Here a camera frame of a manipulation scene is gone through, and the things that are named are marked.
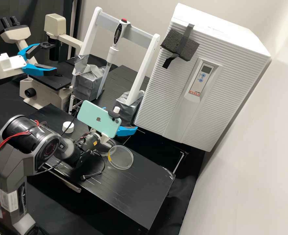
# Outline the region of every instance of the white bottle cap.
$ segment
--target white bottle cap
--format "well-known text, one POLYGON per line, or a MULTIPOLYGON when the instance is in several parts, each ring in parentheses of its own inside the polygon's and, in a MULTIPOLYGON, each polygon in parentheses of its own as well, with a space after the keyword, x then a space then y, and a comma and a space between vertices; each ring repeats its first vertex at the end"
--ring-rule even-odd
MULTIPOLYGON (((65 129, 67 129, 67 127, 70 125, 71 122, 67 121, 64 122, 62 125, 62 131, 65 131, 65 129)), ((66 133, 72 133, 74 130, 74 124, 71 123, 71 126, 68 128, 68 130, 66 131, 66 133)))
POLYGON ((114 113, 119 113, 120 112, 120 108, 118 107, 118 106, 116 106, 115 108, 114 108, 114 113))

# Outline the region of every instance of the digital display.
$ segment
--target digital display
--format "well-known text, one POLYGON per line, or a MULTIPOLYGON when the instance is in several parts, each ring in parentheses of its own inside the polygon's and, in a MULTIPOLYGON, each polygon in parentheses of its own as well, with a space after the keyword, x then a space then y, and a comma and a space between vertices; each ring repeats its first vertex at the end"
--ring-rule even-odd
POLYGON ((212 70, 212 68, 210 68, 210 67, 207 67, 207 66, 203 66, 203 68, 202 68, 202 72, 205 72, 205 73, 210 73, 210 71, 212 70))

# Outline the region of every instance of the red label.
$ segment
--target red label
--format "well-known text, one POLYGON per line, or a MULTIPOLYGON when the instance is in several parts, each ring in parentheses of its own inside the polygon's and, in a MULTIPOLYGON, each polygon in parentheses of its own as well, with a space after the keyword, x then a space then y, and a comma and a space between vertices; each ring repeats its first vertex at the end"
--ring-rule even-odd
POLYGON ((200 96, 200 93, 199 92, 195 92, 195 91, 189 91, 190 94, 192 95, 196 95, 196 96, 200 96))

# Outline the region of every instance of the mint green phone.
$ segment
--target mint green phone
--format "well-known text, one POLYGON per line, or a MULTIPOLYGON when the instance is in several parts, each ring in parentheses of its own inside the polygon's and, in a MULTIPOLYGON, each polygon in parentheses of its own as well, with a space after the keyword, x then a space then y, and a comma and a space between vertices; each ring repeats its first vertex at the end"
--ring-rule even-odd
POLYGON ((106 110, 87 100, 83 101, 77 118, 110 138, 115 137, 121 124, 120 118, 115 118, 113 121, 106 110))

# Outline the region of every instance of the black foam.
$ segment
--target black foam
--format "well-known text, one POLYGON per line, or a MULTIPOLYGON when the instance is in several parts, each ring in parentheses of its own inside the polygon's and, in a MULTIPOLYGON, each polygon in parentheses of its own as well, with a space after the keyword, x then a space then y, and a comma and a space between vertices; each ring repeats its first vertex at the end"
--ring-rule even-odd
MULTIPOLYGON (((182 33, 171 29, 165 37, 164 41, 162 42, 161 47, 172 53, 177 53, 177 48, 180 45, 182 37, 182 33)), ((181 53, 179 54, 179 57, 185 61, 190 61, 198 47, 199 43, 195 42, 192 39, 187 39, 187 42, 184 45, 181 53)))

